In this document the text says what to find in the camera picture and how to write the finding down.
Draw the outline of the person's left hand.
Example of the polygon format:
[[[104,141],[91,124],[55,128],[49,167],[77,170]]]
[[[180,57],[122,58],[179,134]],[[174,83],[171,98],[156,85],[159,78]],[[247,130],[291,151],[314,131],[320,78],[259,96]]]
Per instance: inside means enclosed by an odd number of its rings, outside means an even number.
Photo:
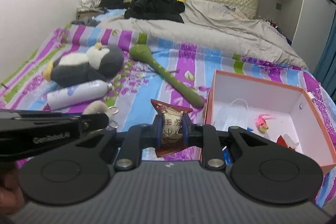
[[[15,162],[1,163],[1,213],[13,214],[25,204],[18,182],[18,167]]]

